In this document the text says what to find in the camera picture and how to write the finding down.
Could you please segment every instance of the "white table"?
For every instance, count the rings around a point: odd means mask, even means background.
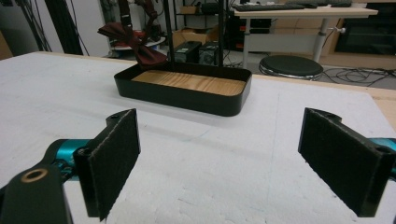
[[[0,61],[0,185],[56,139],[94,138],[107,116],[134,107],[142,152],[108,224],[393,222],[395,182],[376,217],[359,218],[297,152],[307,106],[366,137],[395,137],[369,94],[253,78],[241,113],[224,118],[120,97],[113,75],[132,64],[44,53]],[[75,223],[98,223],[79,183],[64,187]]]
[[[358,7],[318,7],[277,11],[235,11],[234,15],[247,20],[244,41],[243,67],[248,66],[249,51],[313,52],[318,62],[326,39],[329,19],[367,18],[377,11]],[[258,35],[250,33],[251,19],[323,19],[317,35]]]

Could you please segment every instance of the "round stool seat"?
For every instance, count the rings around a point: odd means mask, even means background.
[[[271,76],[316,80],[320,78],[323,67],[310,59],[275,55],[260,61],[260,71]]]

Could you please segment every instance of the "blue metallic part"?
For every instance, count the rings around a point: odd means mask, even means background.
[[[91,139],[68,139],[62,143],[56,154],[55,165],[61,170],[63,176],[71,177],[71,180],[78,180],[78,176],[74,176],[76,165],[73,159],[73,153],[85,147]]]
[[[396,139],[395,138],[369,138],[372,142],[379,144],[384,147],[389,147],[393,151],[396,151]],[[396,181],[396,164],[393,165],[391,171],[391,178]]]

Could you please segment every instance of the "wooden tray bottom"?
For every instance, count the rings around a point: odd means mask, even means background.
[[[226,96],[240,94],[247,84],[240,80],[220,77],[203,77],[160,70],[146,71],[139,76],[134,77],[132,81],[147,82],[192,91],[204,91]]]

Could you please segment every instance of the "black tray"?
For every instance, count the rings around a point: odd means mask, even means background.
[[[251,72],[246,69],[217,67],[195,63],[174,63],[157,67],[155,70],[178,72],[203,77],[219,77],[245,82],[242,91],[236,95],[221,95],[205,91],[194,91],[154,83],[133,81],[145,71],[134,65],[117,73],[114,78],[121,96],[149,101],[162,105],[171,105],[209,114],[230,117],[237,115],[250,92]]]

